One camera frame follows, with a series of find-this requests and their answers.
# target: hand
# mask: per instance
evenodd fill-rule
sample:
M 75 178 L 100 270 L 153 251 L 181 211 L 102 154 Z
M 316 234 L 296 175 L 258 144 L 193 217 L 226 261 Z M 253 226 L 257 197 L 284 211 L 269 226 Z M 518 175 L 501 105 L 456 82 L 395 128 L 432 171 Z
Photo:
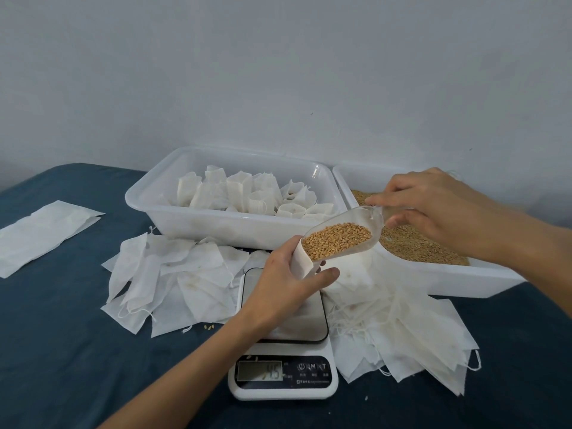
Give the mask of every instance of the hand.
M 545 225 L 437 168 L 396 174 L 382 193 L 372 195 L 366 203 L 413 208 L 400 210 L 386 226 L 411 224 L 458 253 L 495 263 L 507 263 L 514 244 L 521 243 L 529 230 Z
M 312 294 L 331 285 L 340 276 L 337 268 L 329 268 L 318 270 L 317 274 L 304 280 L 294 278 L 290 272 L 290 260 L 301 238 L 289 239 L 270 254 L 260 280 L 239 311 L 255 323 L 260 337 L 282 324 Z

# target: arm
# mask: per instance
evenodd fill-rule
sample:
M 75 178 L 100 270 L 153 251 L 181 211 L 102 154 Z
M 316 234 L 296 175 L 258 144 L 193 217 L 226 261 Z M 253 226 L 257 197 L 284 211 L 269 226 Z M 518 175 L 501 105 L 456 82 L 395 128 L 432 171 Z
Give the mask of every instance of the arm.
M 184 428 L 232 365 L 313 293 L 339 276 L 327 269 L 302 281 L 290 273 L 297 236 L 268 258 L 245 305 L 209 340 L 139 393 L 100 429 Z
M 572 316 L 572 230 L 503 206 L 439 169 L 397 174 L 370 205 L 414 208 L 389 218 L 468 257 L 507 266 Z

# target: loose wheat grain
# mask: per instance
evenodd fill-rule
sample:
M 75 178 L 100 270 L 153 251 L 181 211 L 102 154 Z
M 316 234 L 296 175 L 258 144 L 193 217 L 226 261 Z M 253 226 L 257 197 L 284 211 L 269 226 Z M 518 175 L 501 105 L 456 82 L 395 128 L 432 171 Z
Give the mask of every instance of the loose wheat grain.
M 371 232 L 354 223 L 334 224 L 302 239 L 302 248 L 315 262 L 361 244 L 371 238 Z
M 370 193 L 352 190 L 360 206 Z M 445 265 L 469 266 L 468 259 L 444 246 L 424 237 L 413 226 L 400 226 L 395 229 L 383 227 L 379 242 L 391 254 L 413 262 L 438 263 Z

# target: white wall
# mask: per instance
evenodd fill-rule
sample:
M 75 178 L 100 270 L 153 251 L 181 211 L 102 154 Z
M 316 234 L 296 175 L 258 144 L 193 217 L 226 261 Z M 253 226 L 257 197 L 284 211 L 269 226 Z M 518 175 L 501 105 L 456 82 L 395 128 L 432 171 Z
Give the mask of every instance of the white wall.
M 572 220 L 572 0 L 0 0 L 0 187 L 183 144 L 438 165 Z

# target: table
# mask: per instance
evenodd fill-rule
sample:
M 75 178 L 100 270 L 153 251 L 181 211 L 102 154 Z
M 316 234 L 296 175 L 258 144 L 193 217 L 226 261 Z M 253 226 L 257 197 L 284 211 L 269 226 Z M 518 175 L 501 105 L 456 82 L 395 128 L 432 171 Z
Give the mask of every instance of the table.
M 134 336 L 100 307 L 120 243 L 147 231 L 125 191 L 144 173 L 70 164 L 0 193 L 0 228 L 55 200 L 105 212 L 60 247 L 0 279 L 0 427 L 92 428 L 214 330 Z M 489 299 L 452 299 L 483 368 L 455 397 L 426 372 L 401 383 L 375 372 L 320 402 L 240 403 L 226 378 L 190 427 L 572 427 L 572 321 L 530 284 Z

